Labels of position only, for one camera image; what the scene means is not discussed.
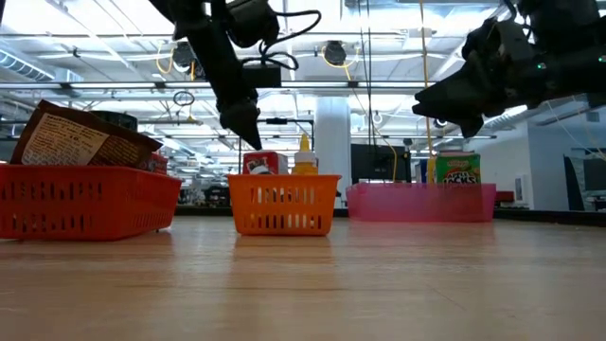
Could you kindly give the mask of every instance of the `computer monitor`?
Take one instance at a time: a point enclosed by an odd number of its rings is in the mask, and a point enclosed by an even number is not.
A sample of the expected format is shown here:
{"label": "computer monitor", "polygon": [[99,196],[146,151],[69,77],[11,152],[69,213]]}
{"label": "computer monitor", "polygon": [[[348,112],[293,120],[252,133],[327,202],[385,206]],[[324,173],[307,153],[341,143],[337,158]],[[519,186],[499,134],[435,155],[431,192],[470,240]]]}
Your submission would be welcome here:
{"label": "computer monitor", "polygon": [[606,160],[601,158],[583,161],[585,190],[606,190]]}
{"label": "computer monitor", "polygon": [[[394,147],[398,155],[396,180],[410,183],[410,152],[404,147]],[[388,146],[351,144],[351,180],[357,184],[360,180],[393,179],[394,153]]]}

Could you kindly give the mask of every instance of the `basket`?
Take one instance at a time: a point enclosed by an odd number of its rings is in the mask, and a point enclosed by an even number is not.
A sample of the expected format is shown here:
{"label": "basket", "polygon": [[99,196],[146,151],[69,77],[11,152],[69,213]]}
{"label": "basket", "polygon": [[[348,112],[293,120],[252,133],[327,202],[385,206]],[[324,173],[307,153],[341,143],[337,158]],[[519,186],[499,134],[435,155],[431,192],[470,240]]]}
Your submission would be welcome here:
{"label": "basket", "polygon": [[0,166],[0,239],[115,241],[167,227],[180,187],[121,167]]}
{"label": "basket", "polygon": [[347,190],[349,217],[363,222],[492,221],[494,184],[366,184]]}
{"label": "basket", "polygon": [[339,175],[229,175],[242,235],[326,236]]}

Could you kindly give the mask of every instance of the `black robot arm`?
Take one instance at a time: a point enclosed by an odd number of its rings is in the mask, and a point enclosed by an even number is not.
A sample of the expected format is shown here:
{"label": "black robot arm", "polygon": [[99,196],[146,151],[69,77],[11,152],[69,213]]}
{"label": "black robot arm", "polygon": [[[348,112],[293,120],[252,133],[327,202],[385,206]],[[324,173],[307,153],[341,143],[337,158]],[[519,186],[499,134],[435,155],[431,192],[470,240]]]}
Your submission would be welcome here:
{"label": "black robot arm", "polygon": [[[235,0],[229,4],[225,0],[150,0],[169,21],[175,24],[173,39],[187,38],[193,54],[205,71],[217,97],[217,109],[221,125],[240,136],[256,150],[261,149],[257,128],[259,110],[256,84],[280,86],[279,67],[290,67],[273,57],[283,52],[269,53],[269,48],[314,28],[321,19],[317,10],[298,13],[277,13],[268,0]],[[210,14],[205,11],[205,3],[210,3]],[[317,20],[301,32],[277,38],[279,32],[278,15],[317,15]],[[261,56],[245,61],[238,60],[231,44],[251,47],[258,43]],[[245,67],[245,63],[260,62],[260,65]]]}
{"label": "black robot arm", "polygon": [[[596,0],[521,0],[530,25],[490,18],[471,32],[462,50],[465,63],[452,76],[415,95],[415,114],[457,124],[464,136],[478,133],[482,116],[507,108],[581,93],[590,105],[604,103],[606,21]],[[533,35],[534,43],[528,38]]]}

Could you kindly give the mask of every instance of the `mustard bottle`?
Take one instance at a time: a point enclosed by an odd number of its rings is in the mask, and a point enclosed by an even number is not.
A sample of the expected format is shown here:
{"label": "mustard bottle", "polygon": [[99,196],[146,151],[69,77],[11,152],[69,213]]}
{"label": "mustard bottle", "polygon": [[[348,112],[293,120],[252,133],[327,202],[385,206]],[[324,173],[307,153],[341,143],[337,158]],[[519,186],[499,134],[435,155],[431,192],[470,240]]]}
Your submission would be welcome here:
{"label": "mustard bottle", "polygon": [[293,175],[317,175],[315,153],[310,150],[310,140],[307,135],[301,136],[299,151],[294,154]]}

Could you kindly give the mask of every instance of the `table surface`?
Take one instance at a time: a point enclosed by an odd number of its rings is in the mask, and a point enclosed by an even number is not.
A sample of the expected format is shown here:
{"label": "table surface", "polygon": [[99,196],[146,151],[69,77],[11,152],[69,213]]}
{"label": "table surface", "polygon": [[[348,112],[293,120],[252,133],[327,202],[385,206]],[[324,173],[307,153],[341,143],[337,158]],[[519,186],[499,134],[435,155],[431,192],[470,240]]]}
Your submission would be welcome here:
{"label": "table surface", "polygon": [[604,340],[606,229],[229,218],[110,243],[0,242],[0,340]]}

